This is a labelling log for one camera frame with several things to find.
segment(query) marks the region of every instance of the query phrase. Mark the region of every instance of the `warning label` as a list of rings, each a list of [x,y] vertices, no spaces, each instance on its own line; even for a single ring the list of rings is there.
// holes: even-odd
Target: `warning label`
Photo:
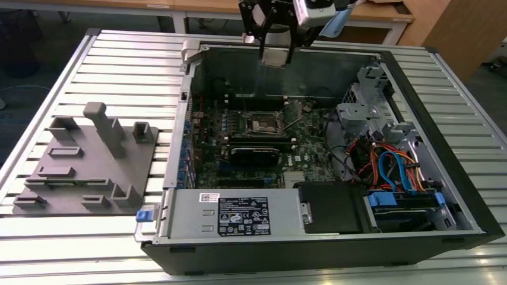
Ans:
[[[271,235],[268,198],[219,198],[220,236]]]

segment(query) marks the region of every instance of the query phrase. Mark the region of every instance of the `barcode sticker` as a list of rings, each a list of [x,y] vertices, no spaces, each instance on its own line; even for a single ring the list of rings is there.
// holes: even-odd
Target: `barcode sticker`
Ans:
[[[200,193],[199,202],[217,203],[219,198],[220,198],[220,193]]]

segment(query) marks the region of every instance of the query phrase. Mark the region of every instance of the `aluminum extrusion table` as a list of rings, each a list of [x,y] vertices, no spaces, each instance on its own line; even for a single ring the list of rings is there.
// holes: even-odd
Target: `aluminum extrusion table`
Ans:
[[[52,116],[83,118],[88,101],[108,105],[121,125],[148,121],[161,133],[144,203],[160,201],[171,130],[183,73],[185,39],[239,42],[239,37],[92,31],[69,60],[41,108],[0,170],[0,283],[104,284],[179,282],[240,284],[504,284],[507,238],[468,251],[451,251],[405,267],[345,268],[256,274],[169,276],[144,255],[132,233],[135,217],[13,218],[24,188],[52,136]],[[387,49],[424,102],[472,182],[507,231],[507,140],[438,54],[419,47],[316,42],[331,48]],[[408,116],[395,96],[401,114]],[[143,233],[153,233],[148,224]]]

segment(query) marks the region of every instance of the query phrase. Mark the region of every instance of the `blue latch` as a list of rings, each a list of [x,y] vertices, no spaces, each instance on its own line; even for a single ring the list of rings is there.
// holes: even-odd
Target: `blue latch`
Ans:
[[[145,223],[153,221],[153,211],[152,210],[139,210],[136,213],[136,222]]]
[[[371,207],[397,205],[395,194],[392,192],[375,192],[368,195],[367,200]]]
[[[438,202],[439,205],[443,205],[446,203],[446,198],[442,195],[442,193],[436,192],[435,193],[435,198],[436,198],[436,202]]]

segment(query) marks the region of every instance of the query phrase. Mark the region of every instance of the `metal bracket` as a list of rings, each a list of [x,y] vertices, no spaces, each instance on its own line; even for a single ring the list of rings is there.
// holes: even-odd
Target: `metal bracket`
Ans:
[[[185,40],[181,47],[181,60],[183,64],[189,64],[200,58],[200,41]]]
[[[153,211],[153,217],[159,217],[159,211],[160,211],[160,205],[144,205],[140,209],[140,211]],[[136,230],[133,231],[133,239],[136,242],[147,242],[149,240],[153,240],[153,237],[145,236],[143,234],[143,224],[148,222],[137,222],[136,223]]]

